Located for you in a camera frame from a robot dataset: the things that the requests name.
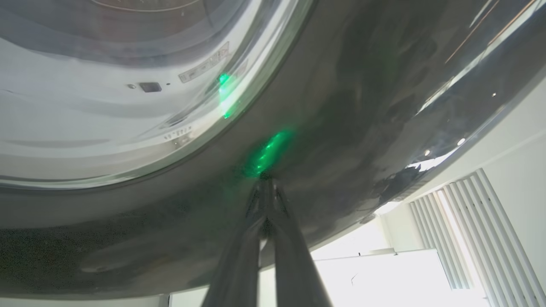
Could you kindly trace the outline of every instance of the glossy black surface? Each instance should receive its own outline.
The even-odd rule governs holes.
[[[272,173],[308,246],[357,223],[429,179],[407,165],[451,152],[529,90],[546,62],[544,8],[480,55],[528,2],[492,1],[469,27],[485,1],[318,1],[264,92],[192,157],[107,187],[1,189],[0,296],[135,297],[207,283],[255,181],[245,164],[279,131],[294,137]]]

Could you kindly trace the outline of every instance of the vertical blind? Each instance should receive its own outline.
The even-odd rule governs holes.
[[[475,267],[492,306],[546,306],[544,291],[482,169],[410,207],[425,246],[438,251],[453,289],[472,287],[469,268]]]

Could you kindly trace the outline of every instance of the metal tweezers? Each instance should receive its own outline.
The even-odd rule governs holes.
[[[275,247],[277,306],[331,307],[303,235],[278,182],[262,177],[245,218],[224,249],[202,307],[256,307],[260,241]]]

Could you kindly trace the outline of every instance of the washing machine door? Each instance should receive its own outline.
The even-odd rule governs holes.
[[[0,3],[0,296],[205,285],[263,172],[309,246],[368,221],[542,78],[544,3]]]

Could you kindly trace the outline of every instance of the transparent glass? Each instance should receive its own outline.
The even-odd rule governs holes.
[[[0,3],[0,184],[87,188],[184,158],[248,106],[309,6]]]

